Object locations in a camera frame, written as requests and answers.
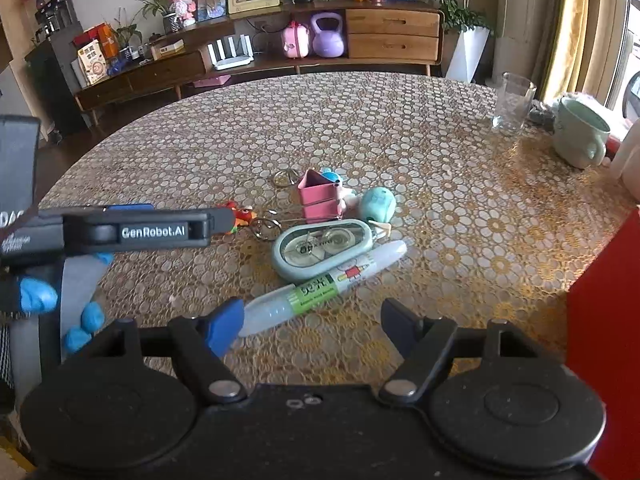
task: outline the mint green mug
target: mint green mug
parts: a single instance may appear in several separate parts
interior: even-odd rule
[[[584,170],[602,163],[611,129],[591,108],[575,98],[563,97],[554,130],[556,152],[574,168]]]

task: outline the lace tablecloth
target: lace tablecloth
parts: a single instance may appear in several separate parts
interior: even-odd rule
[[[44,205],[236,200],[297,218],[279,168],[331,167],[348,187],[398,200],[393,239],[407,256],[348,295],[238,340],[226,364],[246,384],[379,384],[400,362],[380,328],[398,298],[463,326],[507,318],[564,349],[565,295],[634,203],[603,168],[579,171],[536,128],[492,131],[495,93],[444,79],[322,73],[216,89],[168,105],[87,153]],[[111,318],[160,325],[282,286],[270,245],[247,231],[204,250],[118,254],[100,286]],[[166,361],[153,366],[168,370]]]

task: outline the purple kettlebell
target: purple kettlebell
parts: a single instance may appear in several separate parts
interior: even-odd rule
[[[322,30],[318,27],[318,20],[333,18],[338,21],[334,30]],[[313,42],[314,52],[320,57],[340,57],[344,54],[344,40],[342,39],[342,16],[335,12],[320,12],[311,18],[311,28],[316,34]]]

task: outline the small pink item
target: small pink item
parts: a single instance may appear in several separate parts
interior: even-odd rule
[[[302,214],[308,224],[340,217],[340,184],[331,182],[314,170],[307,170],[298,184]]]
[[[206,79],[200,79],[199,81],[194,81],[193,86],[196,88],[204,87],[204,86],[221,86],[227,81],[231,79],[230,75],[217,75],[215,77],[208,77]]]
[[[306,57],[309,55],[309,31],[301,23],[292,20],[282,31],[282,49],[286,57]]]

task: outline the metal ring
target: metal ring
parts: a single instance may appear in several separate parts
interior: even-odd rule
[[[282,225],[270,218],[254,218],[249,224],[251,233],[260,241],[273,242],[282,232]]]
[[[293,168],[276,171],[272,177],[275,187],[291,187],[300,181],[300,174]]]

